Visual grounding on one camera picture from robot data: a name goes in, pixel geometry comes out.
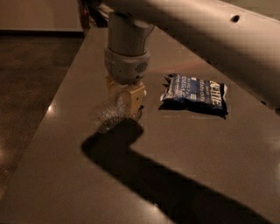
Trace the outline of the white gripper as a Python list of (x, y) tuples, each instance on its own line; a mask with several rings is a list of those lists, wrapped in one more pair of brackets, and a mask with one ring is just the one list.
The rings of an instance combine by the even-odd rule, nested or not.
[(105, 48), (108, 96), (122, 97), (127, 117), (138, 113), (146, 96), (145, 85), (139, 80), (145, 76), (150, 56), (149, 52), (140, 56), (124, 56), (111, 51), (108, 47)]

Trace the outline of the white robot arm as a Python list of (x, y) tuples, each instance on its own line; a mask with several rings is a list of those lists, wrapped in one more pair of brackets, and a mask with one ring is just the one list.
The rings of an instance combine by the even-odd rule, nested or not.
[(268, 108), (280, 109), (280, 22), (221, 0), (81, 0), (108, 28), (105, 65), (112, 83), (144, 76), (147, 38), (158, 27)]

